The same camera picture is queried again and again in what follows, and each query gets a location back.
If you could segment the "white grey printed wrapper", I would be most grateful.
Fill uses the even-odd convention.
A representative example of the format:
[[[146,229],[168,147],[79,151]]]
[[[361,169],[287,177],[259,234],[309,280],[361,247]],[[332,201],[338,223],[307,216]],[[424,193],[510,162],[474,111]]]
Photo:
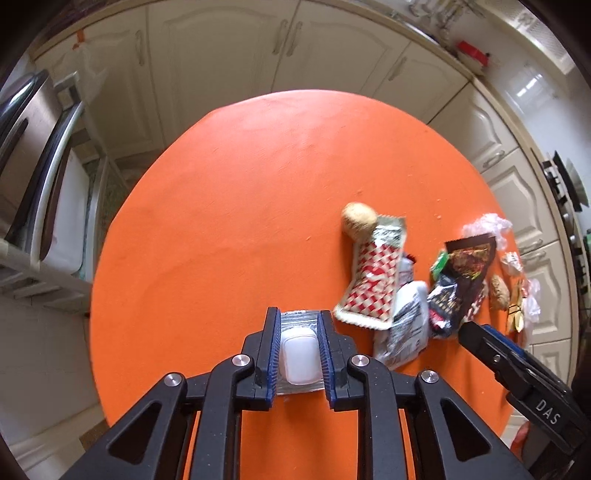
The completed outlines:
[[[374,357],[390,370],[415,360],[429,342],[428,284],[414,279],[415,262],[413,256],[403,255],[393,326],[374,337]]]

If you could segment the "white pill blister pack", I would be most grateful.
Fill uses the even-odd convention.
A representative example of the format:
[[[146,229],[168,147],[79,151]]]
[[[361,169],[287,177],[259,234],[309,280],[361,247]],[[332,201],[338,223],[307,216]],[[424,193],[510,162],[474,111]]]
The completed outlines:
[[[318,316],[315,310],[297,310],[280,314],[280,374],[277,395],[304,394],[324,389]]]

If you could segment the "cream kitchen cabinets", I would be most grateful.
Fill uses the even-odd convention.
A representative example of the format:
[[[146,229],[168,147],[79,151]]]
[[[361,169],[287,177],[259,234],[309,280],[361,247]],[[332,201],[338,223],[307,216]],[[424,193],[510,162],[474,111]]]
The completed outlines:
[[[348,91],[413,115],[472,163],[512,222],[525,272],[542,286],[533,353],[569,373],[574,270],[537,149],[490,87],[401,22],[347,1],[124,1],[32,57],[54,79],[76,74],[106,153],[142,166],[206,113],[274,91]]]

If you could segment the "brown cookie piece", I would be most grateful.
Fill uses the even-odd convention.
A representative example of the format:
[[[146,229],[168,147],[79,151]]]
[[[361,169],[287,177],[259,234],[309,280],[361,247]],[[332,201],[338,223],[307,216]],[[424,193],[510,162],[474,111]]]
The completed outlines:
[[[510,291],[504,279],[493,275],[489,284],[490,306],[495,310],[507,311],[510,305]]]

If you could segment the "black snack wrapper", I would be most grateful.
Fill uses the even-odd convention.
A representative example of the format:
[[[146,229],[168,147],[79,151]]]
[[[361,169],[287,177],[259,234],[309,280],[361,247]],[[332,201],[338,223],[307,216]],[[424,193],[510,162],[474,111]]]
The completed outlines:
[[[488,234],[446,243],[447,261],[427,297],[434,338],[454,335],[481,293],[496,256],[496,239]]]

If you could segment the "red white checkered wrapper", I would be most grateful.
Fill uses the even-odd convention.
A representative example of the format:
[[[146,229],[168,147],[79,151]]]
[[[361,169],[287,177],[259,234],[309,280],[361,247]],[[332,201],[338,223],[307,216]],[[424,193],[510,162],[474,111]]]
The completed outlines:
[[[336,320],[378,331],[393,326],[406,239],[404,217],[378,217],[372,234],[353,249],[352,281],[332,311]]]

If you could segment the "crumpled white plastic wrap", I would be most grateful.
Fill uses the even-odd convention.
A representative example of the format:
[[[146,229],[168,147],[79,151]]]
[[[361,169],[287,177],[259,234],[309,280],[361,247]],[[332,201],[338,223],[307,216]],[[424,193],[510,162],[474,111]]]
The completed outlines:
[[[495,237],[497,249],[504,251],[508,246],[506,235],[513,229],[513,224],[496,213],[486,213],[472,223],[462,227],[464,238],[491,234]]]

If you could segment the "round brown cookie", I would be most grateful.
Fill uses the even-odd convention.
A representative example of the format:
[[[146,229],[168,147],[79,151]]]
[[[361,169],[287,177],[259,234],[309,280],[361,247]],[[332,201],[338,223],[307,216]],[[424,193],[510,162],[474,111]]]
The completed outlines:
[[[355,242],[367,240],[378,224],[377,212],[367,204],[349,202],[342,209],[342,232]]]

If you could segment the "red white container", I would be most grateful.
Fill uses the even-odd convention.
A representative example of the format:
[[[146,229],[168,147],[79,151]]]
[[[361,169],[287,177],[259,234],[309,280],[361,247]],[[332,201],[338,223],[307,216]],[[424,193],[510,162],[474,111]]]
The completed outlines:
[[[457,44],[460,61],[473,72],[481,72],[489,65],[489,55],[462,40]]]

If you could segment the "stainless steel appliance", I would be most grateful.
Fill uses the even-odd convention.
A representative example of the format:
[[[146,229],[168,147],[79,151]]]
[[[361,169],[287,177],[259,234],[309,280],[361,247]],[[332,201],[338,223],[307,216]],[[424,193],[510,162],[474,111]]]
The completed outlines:
[[[66,274],[82,264],[89,178],[73,152],[83,105],[66,108],[47,71],[1,102],[1,237]]]

